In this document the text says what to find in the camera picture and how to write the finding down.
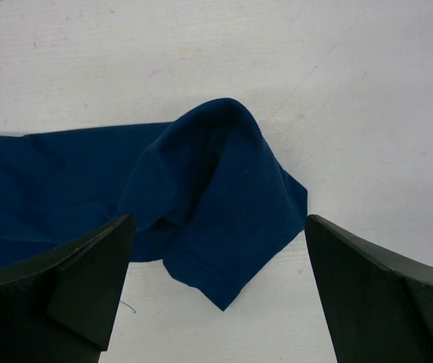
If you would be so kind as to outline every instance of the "white surface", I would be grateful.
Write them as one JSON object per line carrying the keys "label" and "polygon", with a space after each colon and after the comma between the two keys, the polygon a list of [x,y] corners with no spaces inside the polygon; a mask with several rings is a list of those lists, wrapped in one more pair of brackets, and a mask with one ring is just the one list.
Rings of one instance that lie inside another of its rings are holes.
{"label": "white surface", "polygon": [[[242,101],[310,211],[433,265],[433,2],[2,0],[0,133]],[[132,264],[101,362],[334,362],[302,236],[225,312]]]}

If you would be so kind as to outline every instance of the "pink stain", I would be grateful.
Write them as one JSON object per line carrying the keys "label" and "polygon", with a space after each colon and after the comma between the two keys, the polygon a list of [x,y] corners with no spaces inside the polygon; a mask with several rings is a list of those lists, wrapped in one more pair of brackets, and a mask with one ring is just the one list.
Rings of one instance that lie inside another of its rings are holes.
{"label": "pink stain", "polygon": [[150,74],[149,78],[153,78],[154,76],[157,76],[159,73],[161,73],[161,69],[157,68],[156,70],[153,70],[153,72]]}

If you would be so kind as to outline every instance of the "black plastic part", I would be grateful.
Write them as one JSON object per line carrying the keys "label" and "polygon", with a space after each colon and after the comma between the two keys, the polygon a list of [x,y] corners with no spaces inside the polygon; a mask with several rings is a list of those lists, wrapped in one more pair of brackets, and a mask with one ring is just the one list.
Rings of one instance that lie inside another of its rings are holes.
{"label": "black plastic part", "polygon": [[339,363],[433,362],[433,268],[319,216],[308,252]]}
{"label": "black plastic part", "polygon": [[0,363],[96,363],[107,350],[135,224],[123,216],[0,269]]}

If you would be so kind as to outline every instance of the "blue thread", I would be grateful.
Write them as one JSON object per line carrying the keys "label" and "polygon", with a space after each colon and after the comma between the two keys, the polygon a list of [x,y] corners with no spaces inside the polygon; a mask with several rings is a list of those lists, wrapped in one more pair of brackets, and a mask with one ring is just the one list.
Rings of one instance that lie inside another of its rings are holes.
{"label": "blue thread", "polygon": [[122,300],[120,300],[120,302],[121,302],[121,304],[124,304],[125,306],[127,306],[127,307],[129,307],[131,310],[132,310],[132,312],[135,314],[135,309],[132,307],[132,306],[130,306],[128,303],[126,303],[126,302],[123,302]]}

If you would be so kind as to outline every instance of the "garment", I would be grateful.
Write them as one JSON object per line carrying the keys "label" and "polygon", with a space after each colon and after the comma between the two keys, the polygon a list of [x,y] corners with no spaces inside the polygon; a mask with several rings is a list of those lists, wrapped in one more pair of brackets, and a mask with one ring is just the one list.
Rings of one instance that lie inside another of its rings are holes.
{"label": "garment", "polygon": [[173,123],[0,136],[0,268],[131,213],[131,260],[226,309],[302,229],[307,191],[249,111],[207,102]]}

